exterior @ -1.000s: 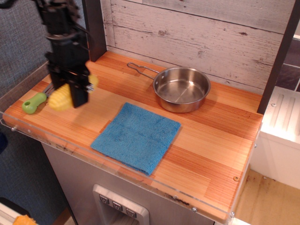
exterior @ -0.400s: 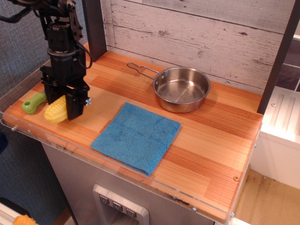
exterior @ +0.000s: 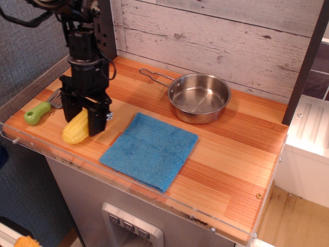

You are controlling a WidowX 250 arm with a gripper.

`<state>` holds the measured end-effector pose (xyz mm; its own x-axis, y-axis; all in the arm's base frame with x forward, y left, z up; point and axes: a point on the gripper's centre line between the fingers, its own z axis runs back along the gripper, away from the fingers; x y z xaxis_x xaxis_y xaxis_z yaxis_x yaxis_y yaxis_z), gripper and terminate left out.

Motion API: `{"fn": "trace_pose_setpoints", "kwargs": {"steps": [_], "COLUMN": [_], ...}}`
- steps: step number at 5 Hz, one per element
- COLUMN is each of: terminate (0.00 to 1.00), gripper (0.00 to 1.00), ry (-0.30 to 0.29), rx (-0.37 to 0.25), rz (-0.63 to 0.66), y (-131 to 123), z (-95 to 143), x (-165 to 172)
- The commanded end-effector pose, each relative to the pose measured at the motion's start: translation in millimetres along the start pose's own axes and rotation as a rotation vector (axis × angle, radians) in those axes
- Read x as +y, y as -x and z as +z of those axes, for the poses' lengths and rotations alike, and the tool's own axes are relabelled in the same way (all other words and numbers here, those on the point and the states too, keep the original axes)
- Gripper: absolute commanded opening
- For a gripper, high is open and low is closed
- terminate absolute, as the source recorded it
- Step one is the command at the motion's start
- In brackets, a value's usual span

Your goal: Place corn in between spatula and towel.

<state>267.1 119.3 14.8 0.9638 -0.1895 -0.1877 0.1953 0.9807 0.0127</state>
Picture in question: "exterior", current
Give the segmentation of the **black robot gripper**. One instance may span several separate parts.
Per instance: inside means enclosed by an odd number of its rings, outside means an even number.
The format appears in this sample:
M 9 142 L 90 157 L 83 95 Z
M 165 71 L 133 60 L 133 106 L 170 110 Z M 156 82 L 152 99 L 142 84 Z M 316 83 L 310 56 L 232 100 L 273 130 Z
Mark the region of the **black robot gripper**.
M 89 136 L 95 136 L 105 130 L 110 114 L 109 105 L 112 101 L 106 93 L 111 80 L 110 62 L 71 60 L 70 64 L 72 75 L 60 77 L 65 119 L 70 122 L 83 108 L 87 109 Z

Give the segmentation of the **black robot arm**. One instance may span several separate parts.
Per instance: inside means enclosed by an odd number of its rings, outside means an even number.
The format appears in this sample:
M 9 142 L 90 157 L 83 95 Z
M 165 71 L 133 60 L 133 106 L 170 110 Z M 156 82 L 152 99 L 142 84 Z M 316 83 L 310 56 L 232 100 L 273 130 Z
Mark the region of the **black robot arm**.
M 101 31 L 101 9 L 98 1 L 28 1 L 36 8 L 54 13 L 62 24 L 69 49 L 71 76 L 60 80 L 62 107 L 67 122 L 87 110 L 88 133 L 95 136 L 104 131 L 111 119 L 112 100 L 106 93 L 113 63 L 104 48 L 107 34 Z

